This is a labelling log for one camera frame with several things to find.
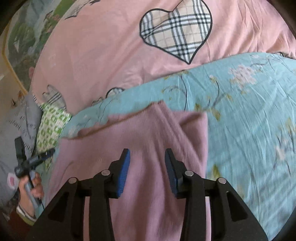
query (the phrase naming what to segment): hand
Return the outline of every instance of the hand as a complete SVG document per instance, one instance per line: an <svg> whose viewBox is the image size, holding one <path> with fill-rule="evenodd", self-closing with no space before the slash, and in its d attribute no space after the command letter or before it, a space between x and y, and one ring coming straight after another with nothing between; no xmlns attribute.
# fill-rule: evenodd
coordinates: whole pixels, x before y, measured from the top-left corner
<svg viewBox="0 0 296 241"><path fill-rule="evenodd" d="M19 190L20 190L20 205L22 208L29 214L31 217L35 216L35 209L33 207L33 204L27 195L25 185L29 181L29 178L27 176L20 179L19 182ZM39 173L35 173L35 178L32 180L32 183L34 185L34 188L31 189L31 194L36 198L43 198L44 197L44 191L41 184L41 178Z"/></svg>

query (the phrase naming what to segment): pink cloth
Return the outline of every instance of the pink cloth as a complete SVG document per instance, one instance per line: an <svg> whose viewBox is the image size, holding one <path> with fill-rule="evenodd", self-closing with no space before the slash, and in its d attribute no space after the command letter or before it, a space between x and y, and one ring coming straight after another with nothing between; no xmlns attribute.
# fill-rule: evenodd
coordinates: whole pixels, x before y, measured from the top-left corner
<svg viewBox="0 0 296 241"><path fill-rule="evenodd" d="M230 55L281 51L295 58L296 40L266 0L204 0L213 27L190 65L145 44L139 35L142 16L153 8L172 11L179 2L101 0L86 4L77 17L61 20L34 71L37 101L44 102L42 94L50 84L76 114L111 88L127 89Z"/></svg>
<svg viewBox="0 0 296 241"><path fill-rule="evenodd" d="M110 199L116 240L179 241L185 201L171 192L164 153L172 148L187 169L205 176L207 164L207 115L171 112L164 102L98 131L76 139L61 139L46 194L48 203L70 177L92 178L118 160L124 148L131 162L123 194ZM84 240L89 240L89 202L86 202ZM210 211L207 202L207 240L210 241Z"/></svg>

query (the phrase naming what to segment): metal screw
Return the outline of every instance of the metal screw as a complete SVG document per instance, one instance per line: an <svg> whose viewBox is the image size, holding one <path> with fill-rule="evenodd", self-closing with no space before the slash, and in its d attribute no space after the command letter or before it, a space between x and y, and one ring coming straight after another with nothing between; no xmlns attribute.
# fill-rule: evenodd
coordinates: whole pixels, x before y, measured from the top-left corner
<svg viewBox="0 0 296 241"><path fill-rule="evenodd" d="M225 184L225 183L226 183L226 179L223 178L223 177L220 177L220 178L218 179L218 182L220 182L221 184Z"/></svg>
<svg viewBox="0 0 296 241"><path fill-rule="evenodd" d="M188 171L185 172L185 175L188 176L188 177L192 177L193 174L194 174L194 172L193 171L190 171L190 170L188 170Z"/></svg>
<svg viewBox="0 0 296 241"><path fill-rule="evenodd" d="M101 172L101 174L103 176L109 176L110 175L110 171L109 170L104 170L104 171Z"/></svg>
<svg viewBox="0 0 296 241"><path fill-rule="evenodd" d="M75 177L71 177L71 178L68 180L68 182L69 182L70 184L74 184L74 183L77 182L77 178L75 178Z"/></svg>

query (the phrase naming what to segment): pink blanket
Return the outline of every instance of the pink blanket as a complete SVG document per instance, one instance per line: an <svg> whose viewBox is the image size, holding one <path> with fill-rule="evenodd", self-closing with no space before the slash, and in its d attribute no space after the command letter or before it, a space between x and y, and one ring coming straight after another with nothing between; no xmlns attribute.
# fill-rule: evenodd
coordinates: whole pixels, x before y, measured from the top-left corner
<svg viewBox="0 0 296 241"><path fill-rule="evenodd" d="M46 194L48 203L70 177L92 178L118 160L124 148L131 162L123 194L110 199L115 239L121 241L179 241L185 202L171 192L164 153L172 148L187 169L205 176L207 163L207 115L171 112L164 102L152 104L128 117L88 129L76 139L61 139ZM89 240L88 206L84 240ZM210 241L210 211L207 202L207 240Z"/></svg>
<svg viewBox="0 0 296 241"><path fill-rule="evenodd" d="M130 88L230 55L281 51L295 58L296 40L266 0L179 2L77 0L37 63L37 101L59 97L47 94L53 86L76 114L114 87Z"/></svg>

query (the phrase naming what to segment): floral blanket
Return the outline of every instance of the floral blanket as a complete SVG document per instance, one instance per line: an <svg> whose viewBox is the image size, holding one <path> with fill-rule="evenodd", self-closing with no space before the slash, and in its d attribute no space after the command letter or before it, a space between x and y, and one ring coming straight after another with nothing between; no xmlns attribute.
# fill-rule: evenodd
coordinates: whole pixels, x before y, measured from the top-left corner
<svg viewBox="0 0 296 241"><path fill-rule="evenodd" d="M208 112L207 178L225 177L275 237L296 201L296 60L246 53L182 71L99 101L72 117L62 136L160 100ZM45 191L51 170L39 170Z"/></svg>

